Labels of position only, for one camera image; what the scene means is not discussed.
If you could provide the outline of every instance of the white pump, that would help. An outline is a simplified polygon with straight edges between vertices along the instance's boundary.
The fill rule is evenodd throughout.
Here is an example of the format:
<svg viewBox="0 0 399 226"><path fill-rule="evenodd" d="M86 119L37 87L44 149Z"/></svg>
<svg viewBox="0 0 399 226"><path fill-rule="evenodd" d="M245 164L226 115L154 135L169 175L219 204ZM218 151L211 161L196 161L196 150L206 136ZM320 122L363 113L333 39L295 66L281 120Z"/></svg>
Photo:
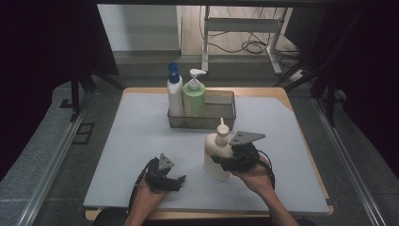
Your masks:
<svg viewBox="0 0 399 226"><path fill-rule="evenodd" d="M203 70L199 70L199 69L191 69L190 70L190 74L192 79L190 80L190 82L188 83L190 86L190 89L192 90L197 90L200 87L200 81L197 79L197 77L200 74L206 74L206 71Z"/></svg>

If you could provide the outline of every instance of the black curtain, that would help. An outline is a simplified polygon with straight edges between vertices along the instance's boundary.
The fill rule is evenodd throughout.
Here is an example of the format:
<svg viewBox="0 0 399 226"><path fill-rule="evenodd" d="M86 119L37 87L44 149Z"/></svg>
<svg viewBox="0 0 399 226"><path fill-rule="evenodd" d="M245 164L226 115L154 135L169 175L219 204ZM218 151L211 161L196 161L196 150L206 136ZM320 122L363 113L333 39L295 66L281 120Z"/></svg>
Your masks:
<svg viewBox="0 0 399 226"><path fill-rule="evenodd" d="M399 3L373 0L337 67L343 107L399 177Z"/></svg>
<svg viewBox="0 0 399 226"><path fill-rule="evenodd" d="M91 73L88 68L118 70L97 5L73 1L1 1L0 59L2 179L43 119L54 88L72 73Z"/></svg>

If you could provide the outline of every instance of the white tabletop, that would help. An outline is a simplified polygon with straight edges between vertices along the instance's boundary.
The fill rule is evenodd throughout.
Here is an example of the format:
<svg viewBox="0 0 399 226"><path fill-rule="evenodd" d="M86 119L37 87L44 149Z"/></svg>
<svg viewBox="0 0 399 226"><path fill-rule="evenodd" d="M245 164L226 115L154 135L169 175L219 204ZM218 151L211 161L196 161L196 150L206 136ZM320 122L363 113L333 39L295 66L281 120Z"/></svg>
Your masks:
<svg viewBox="0 0 399 226"><path fill-rule="evenodd" d="M235 97L236 131L266 134L255 141L266 152L276 175L276 192L294 215L327 215L329 209L311 164L295 114L267 97ZM127 207L138 174L164 153L175 163L168 177L186 175L160 210L266 213L267 206L238 178L219 182L202 167L204 139L213 130L172 129L168 96L125 93L94 173L85 207Z"/></svg>

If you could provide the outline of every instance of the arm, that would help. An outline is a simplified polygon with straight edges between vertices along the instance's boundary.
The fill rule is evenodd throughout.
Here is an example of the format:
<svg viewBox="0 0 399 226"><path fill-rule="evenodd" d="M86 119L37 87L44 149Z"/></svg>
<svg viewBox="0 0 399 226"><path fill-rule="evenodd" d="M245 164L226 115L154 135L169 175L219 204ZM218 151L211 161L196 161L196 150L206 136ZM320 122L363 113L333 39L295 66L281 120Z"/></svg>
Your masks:
<svg viewBox="0 0 399 226"><path fill-rule="evenodd" d="M132 205L132 210L124 226L141 226L147 216L168 194L167 191L153 192L145 180L141 180Z"/></svg>
<svg viewBox="0 0 399 226"><path fill-rule="evenodd" d="M262 157L262 160L268 164L265 158ZM269 207L270 216L277 226L299 226L293 216L282 205L272 187L266 170L261 165L256 165L253 169L244 172L235 171L232 174L243 180L249 189L262 198L267 207Z"/></svg>

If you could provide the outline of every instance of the dispenser bottle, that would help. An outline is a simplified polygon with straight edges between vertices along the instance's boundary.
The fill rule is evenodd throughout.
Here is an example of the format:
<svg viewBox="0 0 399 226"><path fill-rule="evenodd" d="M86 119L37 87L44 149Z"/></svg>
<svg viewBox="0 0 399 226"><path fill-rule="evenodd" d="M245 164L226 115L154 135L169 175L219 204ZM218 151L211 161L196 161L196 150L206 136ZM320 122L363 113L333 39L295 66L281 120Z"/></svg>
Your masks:
<svg viewBox="0 0 399 226"><path fill-rule="evenodd" d="M225 125L223 118L221 118L220 125L217 126L217 133L212 133L205 139L203 167L206 172L219 181L228 180L231 173L224 171L220 164L215 163L211 155L223 158L232 157L232 149L228 137L229 132L229 126Z"/></svg>
<svg viewBox="0 0 399 226"><path fill-rule="evenodd" d="M201 117L204 115L205 86L197 79L205 71L191 69L192 79L183 86L184 115L186 117Z"/></svg>
<svg viewBox="0 0 399 226"><path fill-rule="evenodd" d="M183 80L179 75L179 66L172 62L168 64L169 80L168 80L168 100L169 115L172 117L182 117L184 115L183 108Z"/></svg>

